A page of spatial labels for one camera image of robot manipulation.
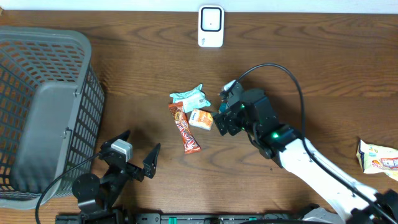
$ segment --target gray plastic basket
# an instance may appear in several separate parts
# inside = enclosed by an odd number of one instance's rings
[[[104,93],[91,46],[69,30],[0,27],[0,207],[34,208],[65,170],[94,153]],[[72,194],[74,170],[46,194]]]

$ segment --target snack wrapper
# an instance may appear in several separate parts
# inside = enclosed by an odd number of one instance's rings
[[[189,124],[210,131],[211,125],[213,124],[213,117],[209,112],[193,109]]]
[[[365,174],[386,173],[398,181],[398,150],[360,140],[356,157]]]
[[[206,99],[205,94],[201,91],[203,84],[198,85],[193,90],[185,93],[172,93],[173,103],[182,102],[184,112],[189,113],[193,109],[199,109],[204,106],[210,106],[211,103]]]
[[[201,148],[193,138],[191,131],[189,130],[187,115],[183,111],[183,103],[174,103],[169,105],[169,110],[174,117],[175,124],[180,130],[182,142],[184,144],[184,150],[186,154],[194,152],[200,152]]]

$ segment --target wooden table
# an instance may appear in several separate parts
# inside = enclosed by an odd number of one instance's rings
[[[398,183],[363,174],[359,139],[398,148],[398,17],[360,14],[228,13],[224,45],[197,44],[197,13],[4,11],[0,25],[71,29],[85,34],[92,64],[106,91],[98,145],[131,129],[133,163],[162,143],[156,176],[128,183],[117,204],[164,213],[297,211],[331,207],[309,186],[251,146],[245,133],[221,137],[192,128],[202,152],[184,155],[167,108],[169,94],[203,84],[212,105],[221,87],[264,62],[289,68],[305,93],[308,138],[327,158],[380,192]],[[300,127],[299,98],[286,74],[261,68],[243,82],[262,88],[282,121]],[[93,172],[107,169],[96,160]],[[77,213],[74,197],[40,209],[42,223]],[[1,223],[33,223],[34,211],[0,209]]]

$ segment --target black cable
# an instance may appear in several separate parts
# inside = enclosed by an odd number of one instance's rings
[[[302,125],[302,130],[301,130],[301,132],[302,132],[302,136],[301,137],[302,138],[301,138],[301,140],[303,142],[303,147],[304,147],[305,151],[307,152],[308,156],[311,158],[311,160],[313,160],[323,171],[325,171],[331,177],[336,179],[339,183],[341,183],[343,186],[345,186],[348,190],[352,191],[353,194],[358,195],[360,198],[362,198],[365,202],[367,202],[370,206],[372,206],[378,213],[380,213],[382,216],[384,216],[386,219],[388,219],[391,223],[398,224],[380,206],[376,205],[372,200],[367,198],[367,196],[362,194],[356,187],[353,187],[350,183],[345,182],[343,179],[338,177],[336,174],[332,173],[332,171],[330,171],[321,162],[319,162],[319,160],[315,157],[315,155],[312,152],[310,152],[310,150],[307,147],[307,144],[305,143],[305,110],[304,110],[303,92],[301,90],[299,81],[297,81],[297,79],[295,78],[293,73],[290,72],[287,68],[285,68],[285,67],[283,67],[281,65],[275,64],[275,63],[263,63],[263,64],[260,64],[260,65],[256,65],[256,66],[250,68],[249,70],[247,70],[246,72],[244,72],[237,80],[235,80],[235,82],[231,85],[231,87],[228,90],[222,92],[222,94],[224,96],[228,96],[228,93],[237,84],[237,82],[242,80],[242,78],[244,78],[248,73],[250,73],[251,71],[253,71],[253,70],[257,69],[257,68],[266,67],[266,66],[277,67],[277,68],[283,70],[285,73],[287,73],[289,75],[289,77],[293,80],[294,84],[296,85],[296,88],[297,88],[297,91],[298,91],[298,95],[300,96],[301,122],[302,122],[302,124],[301,124]]]
[[[86,159],[85,161],[77,164],[76,166],[72,167],[71,169],[68,169],[63,174],[59,175],[55,180],[53,180],[53,182],[51,182],[51,184],[43,191],[42,195],[40,196],[39,200],[37,201],[36,209],[35,209],[35,218],[36,218],[36,223],[37,224],[40,224],[40,219],[39,219],[40,204],[43,201],[44,195],[52,188],[52,186],[54,186],[54,184],[56,184],[60,179],[62,179],[63,176],[67,175],[70,171],[73,171],[73,170],[81,167],[82,165],[86,164],[87,162],[92,161],[93,159],[95,159],[99,155],[100,155],[99,153],[94,154],[93,156],[91,156],[90,158]]]
[[[247,222],[242,222],[240,224],[325,224],[325,222],[313,222],[313,221],[303,221],[303,220],[280,220],[280,219],[267,219],[267,220],[252,220]]]

